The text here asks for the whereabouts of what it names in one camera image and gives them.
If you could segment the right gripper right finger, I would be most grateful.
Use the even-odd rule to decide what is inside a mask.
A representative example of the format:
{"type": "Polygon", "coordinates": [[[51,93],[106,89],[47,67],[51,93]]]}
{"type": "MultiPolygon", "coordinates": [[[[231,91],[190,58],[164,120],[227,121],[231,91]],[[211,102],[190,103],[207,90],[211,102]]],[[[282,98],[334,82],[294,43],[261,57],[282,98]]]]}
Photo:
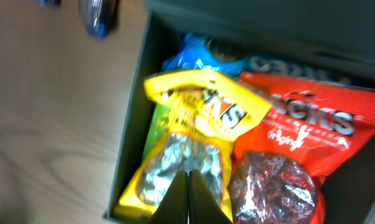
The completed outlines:
{"type": "Polygon", "coordinates": [[[232,224],[222,212],[201,173],[193,169],[188,175],[189,224],[232,224]]]}

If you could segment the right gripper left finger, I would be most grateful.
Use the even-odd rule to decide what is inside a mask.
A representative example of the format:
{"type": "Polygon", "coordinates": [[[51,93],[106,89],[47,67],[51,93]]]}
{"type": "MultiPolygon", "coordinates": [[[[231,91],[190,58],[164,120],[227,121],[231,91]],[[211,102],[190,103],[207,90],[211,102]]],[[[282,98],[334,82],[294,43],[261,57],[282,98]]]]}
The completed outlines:
{"type": "Polygon", "coordinates": [[[157,210],[147,224],[187,224],[188,175],[178,171],[157,210]]]}

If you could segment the red snack bag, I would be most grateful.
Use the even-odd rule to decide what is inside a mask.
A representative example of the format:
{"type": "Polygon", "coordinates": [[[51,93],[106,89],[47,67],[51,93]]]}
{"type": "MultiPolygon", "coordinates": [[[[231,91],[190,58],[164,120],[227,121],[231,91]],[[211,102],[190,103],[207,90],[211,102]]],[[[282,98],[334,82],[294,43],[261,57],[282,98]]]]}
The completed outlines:
{"type": "Polygon", "coordinates": [[[375,90],[245,72],[273,102],[236,140],[229,183],[235,223],[323,223],[321,186],[375,134],[375,90]]]}

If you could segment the Haribo gummy worms bag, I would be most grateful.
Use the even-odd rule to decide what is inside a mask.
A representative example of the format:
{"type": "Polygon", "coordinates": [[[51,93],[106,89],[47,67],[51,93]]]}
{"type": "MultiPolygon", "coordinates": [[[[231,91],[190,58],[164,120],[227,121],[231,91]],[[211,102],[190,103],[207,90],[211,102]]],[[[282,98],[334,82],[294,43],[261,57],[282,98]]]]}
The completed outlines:
{"type": "Polygon", "coordinates": [[[154,113],[152,115],[149,132],[147,134],[142,160],[144,160],[147,157],[156,140],[161,136],[163,131],[167,129],[168,123],[169,108],[163,105],[156,104],[154,108],[154,113]]]}

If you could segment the yellow snack bag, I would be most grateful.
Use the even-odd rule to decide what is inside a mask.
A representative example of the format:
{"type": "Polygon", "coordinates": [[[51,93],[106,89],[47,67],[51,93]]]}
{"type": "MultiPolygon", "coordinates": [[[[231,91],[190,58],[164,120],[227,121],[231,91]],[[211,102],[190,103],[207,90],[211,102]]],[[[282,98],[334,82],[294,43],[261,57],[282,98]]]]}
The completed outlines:
{"type": "Polygon", "coordinates": [[[219,72],[184,70],[144,80],[148,99],[169,109],[162,134],[122,193],[115,213],[154,214],[176,173],[198,170],[216,205],[231,218],[228,184],[235,140],[271,108],[261,95],[219,72]]]}

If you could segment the blue Oreo cookie pack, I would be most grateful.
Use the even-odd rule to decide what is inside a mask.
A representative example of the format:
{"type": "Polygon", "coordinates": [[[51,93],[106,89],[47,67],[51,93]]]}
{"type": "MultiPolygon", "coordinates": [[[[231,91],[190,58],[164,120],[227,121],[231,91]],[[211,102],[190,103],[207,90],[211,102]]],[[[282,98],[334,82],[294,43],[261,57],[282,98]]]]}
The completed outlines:
{"type": "Polygon", "coordinates": [[[294,78],[308,78],[338,85],[352,85],[345,75],[244,48],[219,39],[187,33],[180,51],[162,64],[164,71],[200,69],[238,77],[243,72],[270,73],[294,78]]]}

